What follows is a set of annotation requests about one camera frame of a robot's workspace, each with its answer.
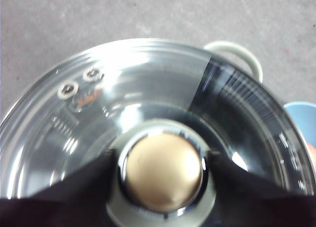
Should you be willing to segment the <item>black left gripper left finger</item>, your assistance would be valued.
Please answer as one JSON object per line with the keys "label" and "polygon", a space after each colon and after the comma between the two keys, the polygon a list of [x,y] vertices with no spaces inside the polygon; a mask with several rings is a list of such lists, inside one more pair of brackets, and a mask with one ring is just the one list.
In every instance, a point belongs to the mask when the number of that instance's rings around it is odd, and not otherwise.
{"label": "black left gripper left finger", "polygon": [[108,227],[106,202],[116,159],[106,151],[76,172],[26,198],[0,200],[2,227]]}

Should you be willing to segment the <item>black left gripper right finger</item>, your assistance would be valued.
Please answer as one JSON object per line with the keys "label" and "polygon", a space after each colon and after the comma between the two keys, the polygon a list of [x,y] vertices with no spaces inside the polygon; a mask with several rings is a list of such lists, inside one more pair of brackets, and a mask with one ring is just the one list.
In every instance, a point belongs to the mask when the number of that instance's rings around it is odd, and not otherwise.
{"label": "black left gripper right finger", "polygon": [[316,197],[299,195],[245,171],[217,152],[208,153],[226,227],[314,227]]}

